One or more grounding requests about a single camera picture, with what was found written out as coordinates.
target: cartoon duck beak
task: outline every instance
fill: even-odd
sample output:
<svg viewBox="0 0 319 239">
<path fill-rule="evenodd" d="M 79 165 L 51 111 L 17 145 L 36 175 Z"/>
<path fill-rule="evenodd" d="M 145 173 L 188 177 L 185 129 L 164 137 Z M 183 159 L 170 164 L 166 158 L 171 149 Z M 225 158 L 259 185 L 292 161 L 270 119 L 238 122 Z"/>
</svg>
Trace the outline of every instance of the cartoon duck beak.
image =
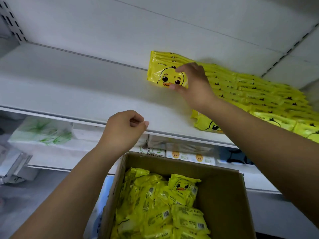
<svg viewBox="0 0 319 239">
<path fill-rule="evenodd" d="M 167 82 L 167 83 L 164 83 L 163 82 L 163 85 L 165 85 L 165 86 L 170 86 L 172 83 L 170 83 L 170 82 Z"/>
</svg>

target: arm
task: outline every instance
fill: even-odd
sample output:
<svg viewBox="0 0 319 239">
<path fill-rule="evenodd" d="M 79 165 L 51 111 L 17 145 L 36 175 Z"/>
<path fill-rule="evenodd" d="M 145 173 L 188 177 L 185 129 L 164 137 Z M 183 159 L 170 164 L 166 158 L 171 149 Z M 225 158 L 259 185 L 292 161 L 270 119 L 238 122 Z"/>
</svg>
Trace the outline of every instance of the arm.
<svg viewBox="0 0 319 239">
<path fill-rule="evenodd" d="M 108 171 L 136 144 L 148 124 L 135 111 L 111 116 L 98 145 L 11 238 L 82 238 Z"/>
<path fill-rule="evenodd" d="M 171 85 L 208 116 L 282 194 L 319 227 L 319 144 L 265 122 L 215 96 L 202 66 L 186 64 L 189 88 Z"/>
</svg>

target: hand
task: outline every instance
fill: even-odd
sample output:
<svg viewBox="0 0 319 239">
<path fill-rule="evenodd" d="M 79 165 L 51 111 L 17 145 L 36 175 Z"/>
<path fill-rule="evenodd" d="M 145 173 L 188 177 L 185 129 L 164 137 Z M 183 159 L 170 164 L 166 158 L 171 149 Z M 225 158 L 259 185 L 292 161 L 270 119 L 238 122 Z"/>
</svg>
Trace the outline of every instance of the hand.
<svg viewBox="0 0 319 239">
<path fill-rule="evenodd" d="M 169 88 L 180 93 L 192 109 L 205 114 L 218 97 L 209 85 L 204 68 L 196 63 L 188 63 L 176 68 L 175 71 L 187 75 L 188 89 L 176 84 L 170 85 Z"/>
<path fill-rule="evenodd" d="M 118 112 L 108 119 L 96 149 L 118 159 L 137 143 L 148 125 L 136 111 Z"/>
</svg>

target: barcode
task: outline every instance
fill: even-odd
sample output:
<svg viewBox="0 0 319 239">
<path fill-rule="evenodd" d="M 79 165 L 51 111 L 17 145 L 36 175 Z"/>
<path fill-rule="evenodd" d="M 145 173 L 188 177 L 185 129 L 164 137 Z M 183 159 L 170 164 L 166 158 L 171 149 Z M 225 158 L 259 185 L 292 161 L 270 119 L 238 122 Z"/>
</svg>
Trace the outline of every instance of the barcode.
<svg viewBox="0 0 319 239">
<path fill-rule="evenodd" d="M 164 219 L 169 216 L 169 211 L 163 213 Z"/>
<path fill-rule="evenodd" d="M 205 228 L 204 224 L 198 223 L 197 225 L 198 225 L 198 229 L 204 229 Z"/>
</svg>

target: open cardboard box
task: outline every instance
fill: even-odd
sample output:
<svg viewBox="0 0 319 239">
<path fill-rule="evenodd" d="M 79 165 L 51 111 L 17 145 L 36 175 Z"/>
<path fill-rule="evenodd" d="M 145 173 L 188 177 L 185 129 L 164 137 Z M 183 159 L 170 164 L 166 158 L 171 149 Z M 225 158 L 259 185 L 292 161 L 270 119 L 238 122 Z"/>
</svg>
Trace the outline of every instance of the open cardboard box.
<svg viewBox="0 0 319 239">
<path fill-rule="evenodd" d="M 180 174 L 201 179 L 194 207 L 204 213 L 212 239 L 256 238 L 243 175 L 237 170 L 129 152 L 119 163 L 103 209 L 99 238 L 110 237 L 124 174 L 129 168 L 147 169 L 165 177 Z"/>
</svg>

